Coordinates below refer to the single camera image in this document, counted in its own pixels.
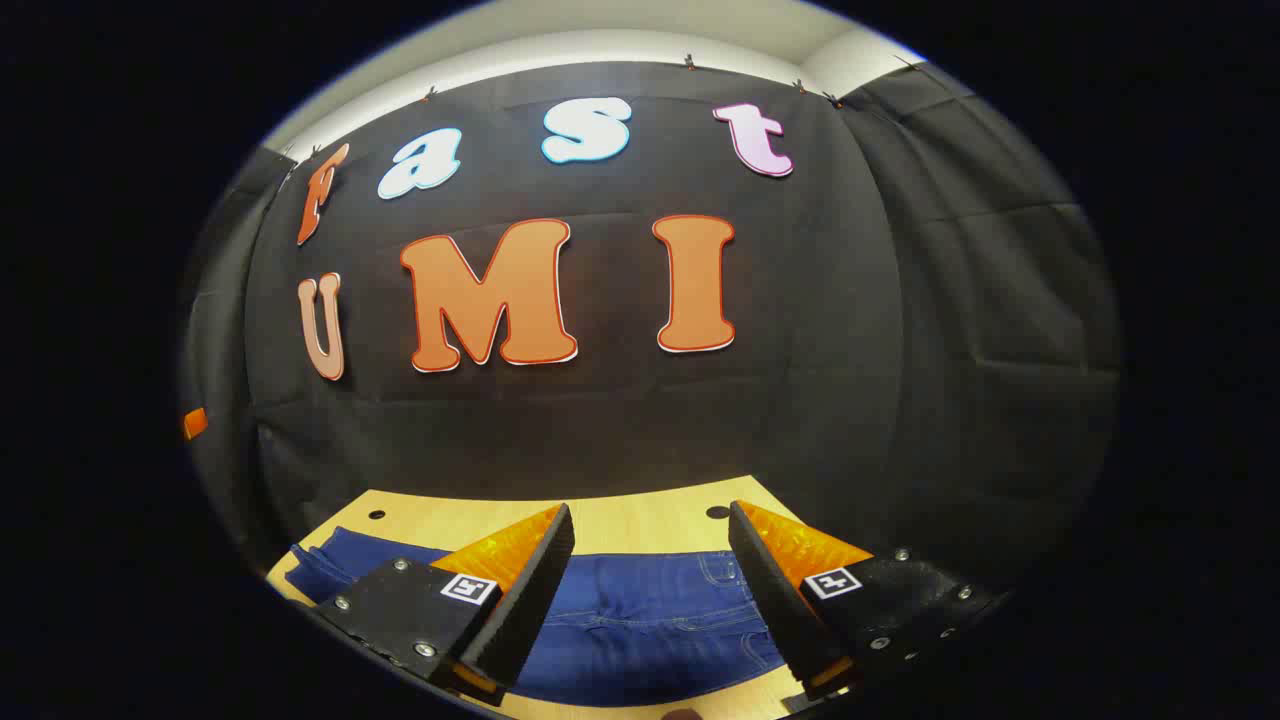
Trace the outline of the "blue denim jeans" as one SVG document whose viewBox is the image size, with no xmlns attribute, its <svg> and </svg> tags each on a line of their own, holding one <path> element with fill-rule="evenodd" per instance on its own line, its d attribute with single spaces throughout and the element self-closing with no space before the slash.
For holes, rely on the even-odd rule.
<svg viewBox="0 0 1280 720">
<path fill-rule="evenodd" d="M 323 544 L 294 546 L 292 553 L 296 566 L 285 579 L 323 603 L 398 556 L 431 562 L 451 552 L 338 528 Z M 508 691 L 561 705 L 662 705 L 781 664 L 731 552 L 572 552 Z"/>
</svg>

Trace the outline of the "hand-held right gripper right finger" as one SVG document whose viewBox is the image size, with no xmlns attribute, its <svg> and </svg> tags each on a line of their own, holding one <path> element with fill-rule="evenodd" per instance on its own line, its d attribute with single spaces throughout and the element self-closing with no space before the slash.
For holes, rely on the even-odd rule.
<svg viewBox="0 0 1280 720">
<path fill-rule="evenodd" d="M 1006 603 L 908 547 L 864 550 L 741 500 L 730 505 L 728 538 L 808 700 L 881 685 Z"/>
</svg>

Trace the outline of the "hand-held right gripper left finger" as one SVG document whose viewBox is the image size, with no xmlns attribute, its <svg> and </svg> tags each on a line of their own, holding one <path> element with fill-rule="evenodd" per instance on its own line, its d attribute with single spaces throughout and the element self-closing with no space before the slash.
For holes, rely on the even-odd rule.
<svg viewBox="0 0 1280 720">
<path fill-rule="evenodd" d="M 529 659 L 575 546 L 553 505 L 431 562 L 398 556 L 314 615 L 401 673 L 499 706 Z"/>
</svg>

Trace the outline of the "black backdrop cloth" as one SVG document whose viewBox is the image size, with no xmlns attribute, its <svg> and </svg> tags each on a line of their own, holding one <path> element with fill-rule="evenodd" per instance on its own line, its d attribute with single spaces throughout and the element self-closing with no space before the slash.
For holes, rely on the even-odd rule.
<svg viewBox="0 0 1280 720">
<path fill-rule="evenodd" d="M 265 152 L 212 219 L 177 361 L 215 514 L 264 566 L 369 489 L 477 501 L 759 480 L 833 536 L 1005 588 L 1100 473 L 1121 341 L 1101 243 L 931 63 L 833 108 L 637 61 L 448 90 L 344 137 L 315 236 Z M 481 270 L 559 219 L 577 357 L 426 374 L 401 251 Z"/>
</svg>

